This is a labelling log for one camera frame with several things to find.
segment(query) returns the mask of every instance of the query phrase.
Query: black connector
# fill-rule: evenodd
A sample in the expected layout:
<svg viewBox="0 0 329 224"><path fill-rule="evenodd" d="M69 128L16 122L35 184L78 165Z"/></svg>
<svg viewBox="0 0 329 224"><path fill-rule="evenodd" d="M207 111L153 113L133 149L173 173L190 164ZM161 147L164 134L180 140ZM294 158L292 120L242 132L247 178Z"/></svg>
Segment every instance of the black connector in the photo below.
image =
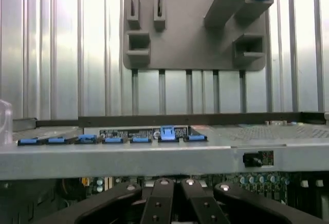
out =
<svg viewBox="0 0 329 224"><path fill-rule="evenodd" d="M262 162L262 153L245 153L242 157L242 161L245 167L261 167Z"/></svg>

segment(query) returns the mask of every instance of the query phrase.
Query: plastic slot holder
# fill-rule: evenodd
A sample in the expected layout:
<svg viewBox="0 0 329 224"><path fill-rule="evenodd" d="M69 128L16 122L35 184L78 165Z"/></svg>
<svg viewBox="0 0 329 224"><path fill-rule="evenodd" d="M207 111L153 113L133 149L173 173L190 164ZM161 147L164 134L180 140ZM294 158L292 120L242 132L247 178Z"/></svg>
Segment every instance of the plastic slot holder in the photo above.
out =
<svg viewBox="0 0 329 224"><path fill-rule="evenodd" d="M184 142L208 142L205 135L189 135L184 137Z"/></svg>
<svg viewBox="0 0 329 224"><path fill-rule="evenodd" d="M82 134L75 140L75 144L96 144L98 143L97 135Z"/></svg>
<svg viewBox="0 0 329 224"><path fill-rule="evenodd" d="M179 142L179 138L175 134L175 127L172 125L161 126L158 142Z"/></svg>
<svg viewBox="0 0 329 224"><path fill-rule="evenodd" d="M103 144L123 143L123 138L105 138Z"/></svg>
<svg viewBox="0 0 329 224"><path fill-rule="evenodd" d="M150 138L133 138L131 143L151 143Z"/></svg>
<svg viewBox="0 0 329 224"><path fill-rule="evenodd" d="M150 63L151 40L147 31L128 31L128 51L126 54L134 64Z"/></svg>
<svg viewBox="0 0 329 224"><path fill-rule="evenodd" d="M42 145L44 140L40 140L38 138L24 138L18 141L18 146L35 146Z"/></svg>
<svg viewBox="0 0 329 224"><path fill-rule="evenodd" d="M71 144L74 142L74 138L49 138L46 140L45 144L47 145L62 145L62 144Z"/></svg>
<svg viewBox="0 0 329 224"><path fill-rule="evenodd" d="M130 6L127 7L127 20L132 30L140 29L140 0L130 0Z"/></svg>

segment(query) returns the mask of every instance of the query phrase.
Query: sheet metal panel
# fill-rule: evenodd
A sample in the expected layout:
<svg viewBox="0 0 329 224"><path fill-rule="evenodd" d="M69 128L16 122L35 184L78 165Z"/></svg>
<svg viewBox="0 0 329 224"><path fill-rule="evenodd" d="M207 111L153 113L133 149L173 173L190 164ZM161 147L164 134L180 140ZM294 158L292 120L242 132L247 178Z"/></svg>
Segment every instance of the sheet metal panel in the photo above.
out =
<svg viewBox="0 0 329 224"><path fill-rule="evenodd" d="M299 111L317 111L314 0L295 0Z"/></svg>
<svg viewBox="0 0 329 224"><path fill-rule="evenodd" d="M238 72L214 76L212 71L192 71L190 82L186 72L133 75L121 64L123 0L1 0L1 96L13 104L15 118L263 112L271 105L274 111L291 111L293 98L300 111L321 108L319 98L329 110L327 0L319 0L318 10L314 1L276 0L270 7L268 85L266 70L247 72L243 80ZM316 55L317 16L322 58ZM294 38L296 51L291 51ZM297 65L291 67L295 53ZM291 78L295 72L297 81Z"/></svg>
<svg viewBox="0 0 329 224"><path fill-rule="evenodd" d="M23 7L23 0L1 0L1 98L12 104L14 118L23 116Z"/></svg>

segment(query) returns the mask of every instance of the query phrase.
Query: metal shelf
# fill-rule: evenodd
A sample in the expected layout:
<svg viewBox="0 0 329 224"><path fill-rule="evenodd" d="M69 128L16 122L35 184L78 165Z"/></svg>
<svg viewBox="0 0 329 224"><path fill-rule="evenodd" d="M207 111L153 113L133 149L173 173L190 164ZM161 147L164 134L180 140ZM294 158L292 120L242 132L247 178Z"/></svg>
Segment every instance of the metal shelf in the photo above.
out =
<svg viewBox="0 0 329 224"><path fill-rule="evenodd" d="M244 140L221 136L219 129L197 127L209 142L24 147L7 144L0 147L0 180L329 170L326 137L310 138L304 133L303 138ZM99 128L85 132L99 132ZM243 154L261 150L274 151L274 166L245 168Z"/></svg>

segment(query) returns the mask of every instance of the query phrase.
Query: screw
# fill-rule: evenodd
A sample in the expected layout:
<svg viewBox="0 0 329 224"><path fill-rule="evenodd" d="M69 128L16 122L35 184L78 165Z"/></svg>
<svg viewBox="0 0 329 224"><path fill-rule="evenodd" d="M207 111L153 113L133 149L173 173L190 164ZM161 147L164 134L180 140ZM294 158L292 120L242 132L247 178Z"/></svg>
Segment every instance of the screw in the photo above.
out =
<svg viewBox="0 0 329 224"><path fill-rule="evenodd" d="M186 184L193 185L194 184L194 180L193 179L187 179L186 180Z"/></svg>
<svg viewBox="0 0 329 224"><path fill-rule="evenodd" d="M169 184L169 181L167 181L166 179L163 179L162 181L160 181L160 184L166 185L166 184Z"/></svg>
<svg viewBox="0 0 329 224"><path fill-rule="evenodd" d="M228 191L230 189L230 187L228 185L222 184L221 185L221 189L226 192L226 191Z"/></svg>
<svg viewBox="0 0 329 224"><path fill-rule="evenodd" d="M132 184L127 186L128 191L134 190L136 187L134 187Z"/></svg>

